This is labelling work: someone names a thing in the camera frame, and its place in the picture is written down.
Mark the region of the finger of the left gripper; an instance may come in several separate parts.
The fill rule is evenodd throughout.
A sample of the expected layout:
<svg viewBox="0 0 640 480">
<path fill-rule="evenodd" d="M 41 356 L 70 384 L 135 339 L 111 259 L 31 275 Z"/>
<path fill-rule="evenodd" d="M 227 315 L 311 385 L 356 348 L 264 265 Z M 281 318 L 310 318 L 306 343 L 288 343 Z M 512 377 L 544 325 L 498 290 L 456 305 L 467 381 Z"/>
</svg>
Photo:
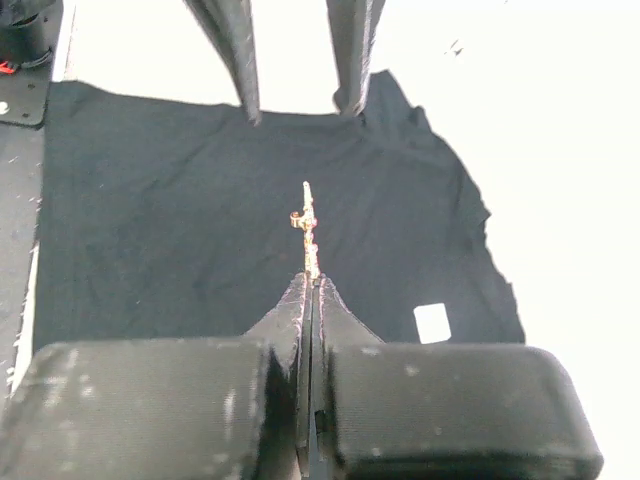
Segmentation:
<svg viewBox="0 0 640 480">
<path fill-rule="evenodd" d="M 248 121 L 261 121 L 250 0 L 187 0 L 194 18 L 229 71 Z"/>
<path fill-rule="evenodd" d="M 357 116 L 365 105 L 371 52 L 385 0 L 327 0 L 338 89 L 334 103 L 343 115 Z"/>
</svg>

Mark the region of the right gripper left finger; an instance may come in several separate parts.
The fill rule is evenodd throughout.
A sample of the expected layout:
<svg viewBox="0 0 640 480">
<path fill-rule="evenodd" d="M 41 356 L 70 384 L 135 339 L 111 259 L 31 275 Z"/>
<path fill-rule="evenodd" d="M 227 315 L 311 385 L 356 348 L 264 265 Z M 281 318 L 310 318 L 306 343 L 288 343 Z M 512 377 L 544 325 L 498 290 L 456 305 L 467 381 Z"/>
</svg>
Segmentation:
<svg viewBox="0 0 640 480">
<path fill-rule="evenodd" d="M 244 479 L 310 476 L 312 286 L 296 275 L 244 338 L 254 348 L 246 387 L 250 450 Z"/>
</svg>

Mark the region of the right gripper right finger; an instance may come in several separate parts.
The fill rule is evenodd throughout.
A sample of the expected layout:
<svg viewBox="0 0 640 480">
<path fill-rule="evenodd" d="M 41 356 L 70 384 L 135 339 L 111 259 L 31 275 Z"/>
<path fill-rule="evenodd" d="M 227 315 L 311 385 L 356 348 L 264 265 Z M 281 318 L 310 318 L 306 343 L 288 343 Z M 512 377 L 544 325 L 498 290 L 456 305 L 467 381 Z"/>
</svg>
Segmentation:
<svg viewBox="0 0 640 480">
<path fill-rule="evenodd" d="M 345 305 L 326 276 L 312 288 L 312 477 L 383 479 L 371 447 L 380 429 L 360 413 L 381 386 L 384 342 Z"/>
</svg>

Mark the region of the red gold brooch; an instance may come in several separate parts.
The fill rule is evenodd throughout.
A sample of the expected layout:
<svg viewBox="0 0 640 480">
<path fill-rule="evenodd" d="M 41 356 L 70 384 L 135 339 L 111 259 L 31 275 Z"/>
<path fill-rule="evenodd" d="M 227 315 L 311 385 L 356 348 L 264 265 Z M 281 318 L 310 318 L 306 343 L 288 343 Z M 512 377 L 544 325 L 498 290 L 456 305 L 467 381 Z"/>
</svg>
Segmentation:
<svg viewBox="0 0 640 480">
<path fill-rule="evenodd" d="M 309 182 L 304 181 L 302 187 L 303 210 L 302 213 L 291 213 L 290 224 L 294 229 L 300 229 L 303 232 L 304 269 L 310 279 L 315 281 L 321 275 L 318 263 L 318 245 L 314 240 L 314 229 L 317 226 L 317 218 L 314 211 L 314 199 Z"/>
</svg>

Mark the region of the black t-shirt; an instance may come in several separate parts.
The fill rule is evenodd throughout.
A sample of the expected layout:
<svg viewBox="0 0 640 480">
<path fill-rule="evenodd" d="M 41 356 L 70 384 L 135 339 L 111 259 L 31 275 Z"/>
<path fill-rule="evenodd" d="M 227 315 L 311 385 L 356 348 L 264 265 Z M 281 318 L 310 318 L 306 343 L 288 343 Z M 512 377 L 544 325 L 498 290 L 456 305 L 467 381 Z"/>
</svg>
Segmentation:
<svg viewBox="0 0 640 480">
<path fill-rule="evenodd" d="M 486 245 L 480 191 L 388 72 L 356 117 L 52 86 L 33 345 L 236 336 L 304 265 L 290 214 L 309 184 L 319 264 L 386 341 L 445 307 L 455 342 L 523 342 Z"/>
</svg>

